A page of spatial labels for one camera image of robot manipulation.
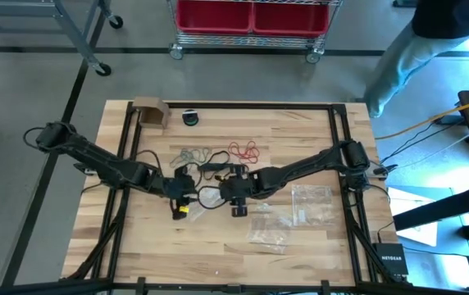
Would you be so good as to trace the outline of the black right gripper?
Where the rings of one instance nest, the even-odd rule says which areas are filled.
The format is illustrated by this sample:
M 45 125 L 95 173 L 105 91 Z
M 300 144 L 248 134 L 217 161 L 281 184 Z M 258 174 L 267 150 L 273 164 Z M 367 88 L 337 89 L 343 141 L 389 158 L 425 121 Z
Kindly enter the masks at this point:
M 219 186 L 216 188 L 216 195 L 231 205 L 232 216 L 248 215 L 246 198 L 252 195 L 253 182 L 244 178 L 247 170 L 246 165 L 229 164 L 229 173 L 226 176 L 214 176 Z

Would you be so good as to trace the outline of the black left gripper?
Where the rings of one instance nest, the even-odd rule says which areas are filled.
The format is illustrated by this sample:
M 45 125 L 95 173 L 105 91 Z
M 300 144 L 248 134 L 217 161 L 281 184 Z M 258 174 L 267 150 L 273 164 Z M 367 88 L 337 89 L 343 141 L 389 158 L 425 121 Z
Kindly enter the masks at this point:
M 169 197 L 170 209 L 173 220 L 184 219 L 189 212 L 189 204 L 194 200 L 191 195 L 201 196 L 202 188 L 196 190 L 193 177 L 189 174 L 187 166 L 175 169 L 174 177 L 168 179 L 165 193 Z M 196 197 L 196 202 L 202 202 L 200 197 Z

